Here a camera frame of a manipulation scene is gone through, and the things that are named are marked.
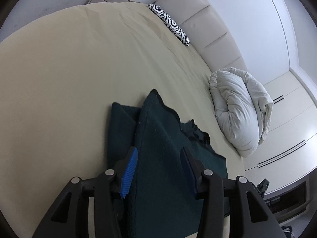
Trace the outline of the dark green knit sweater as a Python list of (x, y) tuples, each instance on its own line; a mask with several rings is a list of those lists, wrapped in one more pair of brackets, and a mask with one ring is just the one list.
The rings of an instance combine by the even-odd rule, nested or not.
[(122, 237), (187, 237), (198, 230), (202, 201), (191, 195), (180, 161), (189, 148), (204, 167), (227, 176), (226, 159), (193, 120), (182, 123), (152, 90), (141, 107), (113, 103), (107, 131), (107, 166), (138, 151), (126, 198), (115, 203)]

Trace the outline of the white folded duvet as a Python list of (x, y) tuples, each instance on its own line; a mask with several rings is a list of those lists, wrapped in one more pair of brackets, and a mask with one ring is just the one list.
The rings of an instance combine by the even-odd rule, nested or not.
[(247, 158), (266, 140), (272, 98), (253, 75), (234, 67), (213, 72), (209, 90), (221, 131), (240, 156)]

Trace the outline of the grey tv cabinet shelf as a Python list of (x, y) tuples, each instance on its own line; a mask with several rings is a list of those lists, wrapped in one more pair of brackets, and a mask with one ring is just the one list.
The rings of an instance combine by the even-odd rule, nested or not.
[(292, 220), (306, 212), (312, 200), (308, 177), (264, 196), (266, 205), (279, 223)]

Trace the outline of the beige bed mattress sheet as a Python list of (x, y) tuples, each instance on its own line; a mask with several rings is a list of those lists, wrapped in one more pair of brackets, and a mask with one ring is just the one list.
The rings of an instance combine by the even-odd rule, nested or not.
[(1, 211), (15, 234), (33, 235), (70, 178), (105, 168), (112, 103), (140, 106), (152, 89), (210, 135), (229, 177), (243, 175), (214, 116), (210, 75), (142, 3), (70, 7), (3, 40)]

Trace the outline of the zebra print pillow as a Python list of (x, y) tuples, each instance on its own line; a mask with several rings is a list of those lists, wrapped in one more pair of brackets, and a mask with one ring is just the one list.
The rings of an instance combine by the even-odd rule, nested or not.
[(148, 8), (153, 12), (165, 26), (181, 41), (185, 46), (190, 46), (189, 37), (183, 29), (166, 13), (159, 5), (148, 4)]

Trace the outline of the beige padded headboard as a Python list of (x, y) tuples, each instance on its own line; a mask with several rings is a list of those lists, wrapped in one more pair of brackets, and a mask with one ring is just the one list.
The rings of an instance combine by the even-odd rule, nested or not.
[(156, 0), (189, 37), (212, 72), (234, 67), (247, 70), (226, 24), (208, 0)]

